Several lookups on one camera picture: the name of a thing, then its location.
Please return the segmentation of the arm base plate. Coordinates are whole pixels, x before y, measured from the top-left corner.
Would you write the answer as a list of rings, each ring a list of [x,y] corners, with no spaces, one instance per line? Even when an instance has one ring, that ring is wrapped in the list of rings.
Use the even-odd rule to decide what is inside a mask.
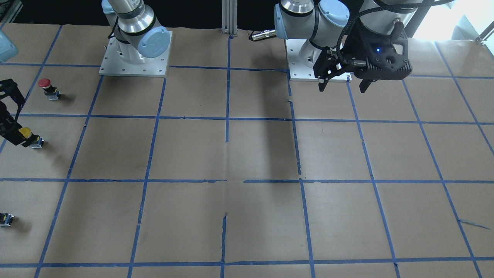
[[[166,50],[155,58],[146,58],[134,46],[118,40],[113,31],[101,62],[101,76],[120,77],[166,77],[171,52],[173,32],[168,31],[163,42],[168,42]]]
[[[285,45],[291,80],[321,82],[313,70],[321,50],[312,46],[307,39],[286,39]]]

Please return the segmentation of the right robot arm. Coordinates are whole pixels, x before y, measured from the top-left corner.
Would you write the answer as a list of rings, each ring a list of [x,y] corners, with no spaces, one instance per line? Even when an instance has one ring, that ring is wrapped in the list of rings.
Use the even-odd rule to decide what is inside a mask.
[[[103,12],[112,30],[99,74],[112,77],[165,77],[172,33],[142,0],[103,0]],[[14,145],[42,148],[44,139],[18,123],[26,102],[12,79],[1,81],[1,99],[17,105],[15,116],[1,103],[1,136]]]

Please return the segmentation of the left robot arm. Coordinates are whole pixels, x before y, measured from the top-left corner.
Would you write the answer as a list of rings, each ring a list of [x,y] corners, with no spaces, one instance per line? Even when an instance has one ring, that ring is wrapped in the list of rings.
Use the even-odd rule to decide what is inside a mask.
[[[339,0],[281,0],[274,7],[275,32],[280,39],[304,39],[319,54],[310,67],[319,91],[330,79],[353,73],[364,93],[378,80],[403,80],[413,67],[406,25],[422,7],[446,0],[365,0],[351,14]]]

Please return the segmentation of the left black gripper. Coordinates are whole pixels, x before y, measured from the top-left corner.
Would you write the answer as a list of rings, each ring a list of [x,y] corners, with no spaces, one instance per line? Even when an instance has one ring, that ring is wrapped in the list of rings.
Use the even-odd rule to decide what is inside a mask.
[[[355,77],[362,80],[359,85],[361,93],[375,81],[403,80],[413,70],[405,26],[400,20],[393,25],[390,34],[378,34],[358,19],[345,40],[341,52]],[[319,92],[324,92],[329,84],[350,81],[350,73],[346,73],[329,47],[321,50],[313,72],[318,78]]]

